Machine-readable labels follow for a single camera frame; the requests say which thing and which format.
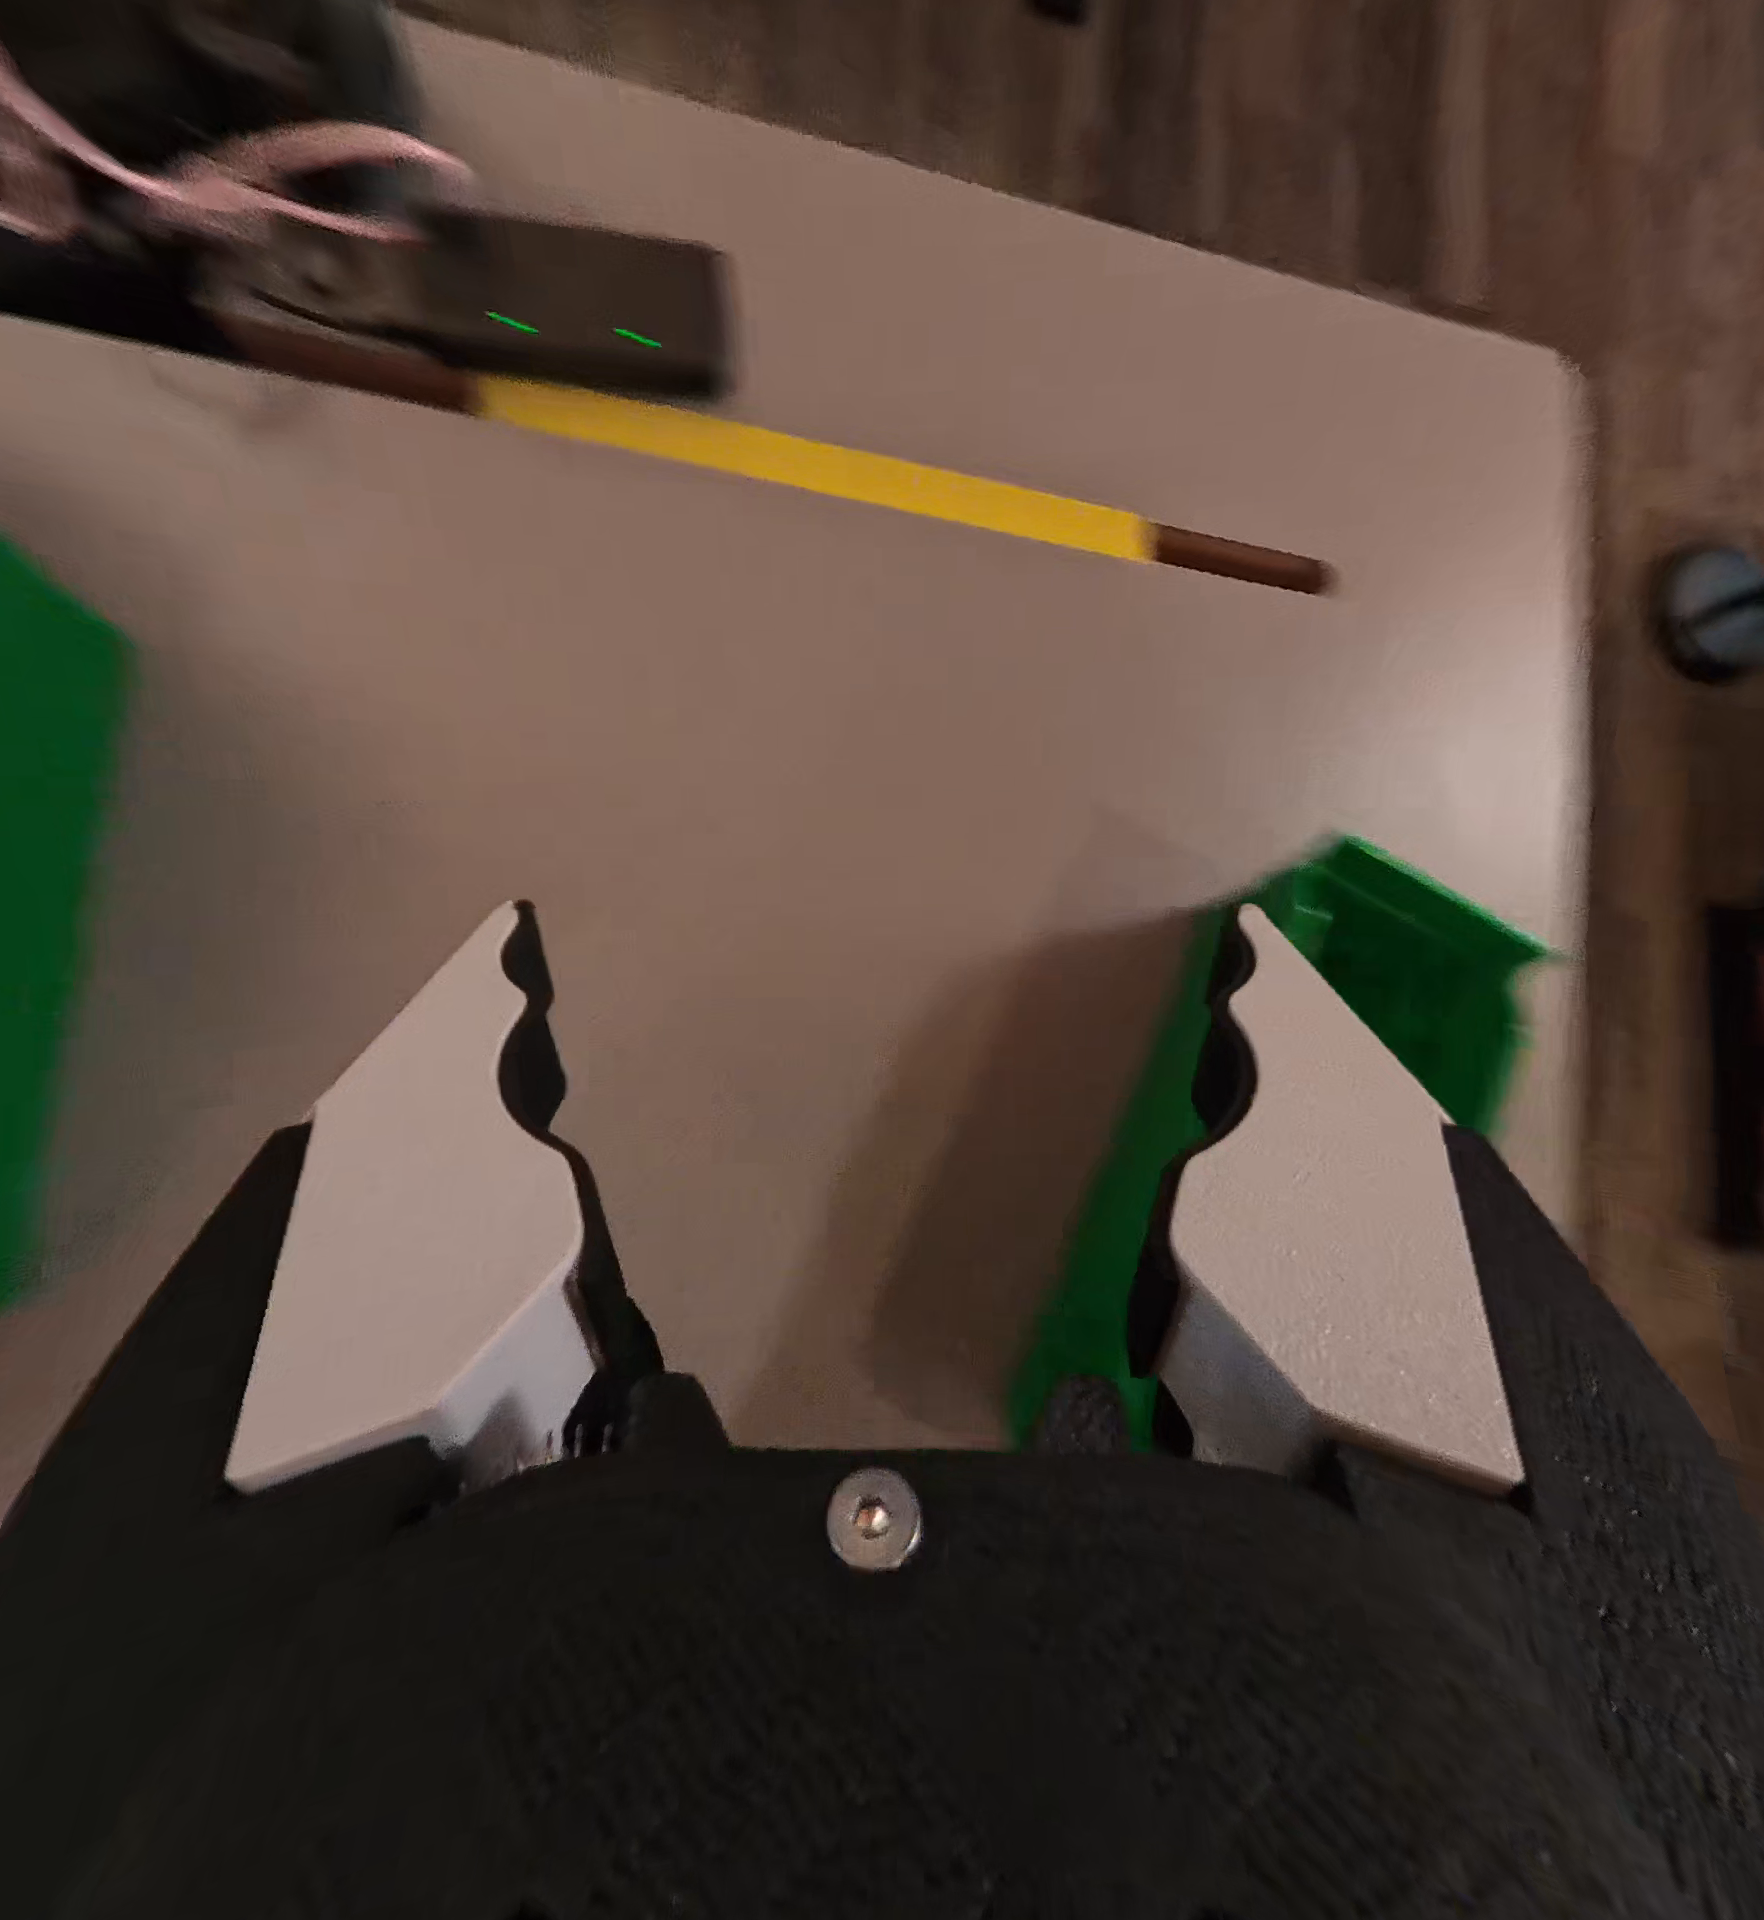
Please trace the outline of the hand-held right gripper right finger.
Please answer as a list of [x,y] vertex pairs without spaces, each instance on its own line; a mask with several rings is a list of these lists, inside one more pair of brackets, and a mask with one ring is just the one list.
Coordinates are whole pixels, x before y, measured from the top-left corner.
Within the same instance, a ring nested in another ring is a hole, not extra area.
[[1257,903],[1206,1010],[1206,1139],[1162,1181],[1131,1295],[1154,1446],[1296,1476],[1347,1444],[1513,1494],[1445,1110]]

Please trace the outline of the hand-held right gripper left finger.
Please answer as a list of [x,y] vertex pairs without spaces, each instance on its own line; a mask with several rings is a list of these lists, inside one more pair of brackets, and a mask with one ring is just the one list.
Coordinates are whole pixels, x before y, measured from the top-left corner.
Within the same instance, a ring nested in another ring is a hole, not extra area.
[[309,1144],[227,1476],[399,1442],[471,1481],[621,1442],[664,1371],[585,1156],[530,901],[496,907],[345,1066]]

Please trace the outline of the grey round floor base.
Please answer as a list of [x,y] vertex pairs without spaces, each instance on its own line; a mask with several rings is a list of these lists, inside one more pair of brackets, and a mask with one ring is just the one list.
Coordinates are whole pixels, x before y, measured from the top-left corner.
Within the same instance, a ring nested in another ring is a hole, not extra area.
[[1664,660],[1686,681],[1747,679],[1764,668],[1764,566],[1736,546],[1686,546],[1655,568],[1652,620]]

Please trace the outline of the yellow tape strip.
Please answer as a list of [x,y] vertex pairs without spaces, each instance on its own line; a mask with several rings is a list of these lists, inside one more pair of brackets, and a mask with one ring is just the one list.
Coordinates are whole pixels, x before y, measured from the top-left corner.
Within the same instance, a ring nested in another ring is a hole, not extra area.
[[1154,523],[1123,508],[817,441],[678,405],[478,375],[471,379],[471,410],[478,419],[579,445],[720,471],[1014,541],[1034,541],[1126,562],[1150,565],[1157,559]]

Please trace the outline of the black power bank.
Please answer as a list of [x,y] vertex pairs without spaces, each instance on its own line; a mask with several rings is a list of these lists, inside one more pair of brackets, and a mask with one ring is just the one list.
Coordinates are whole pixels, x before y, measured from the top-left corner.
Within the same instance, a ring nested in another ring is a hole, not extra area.
[[388,262],[392,328],[452,367],[667,396],[732,389],[730,274],[712,245],[442,213]]

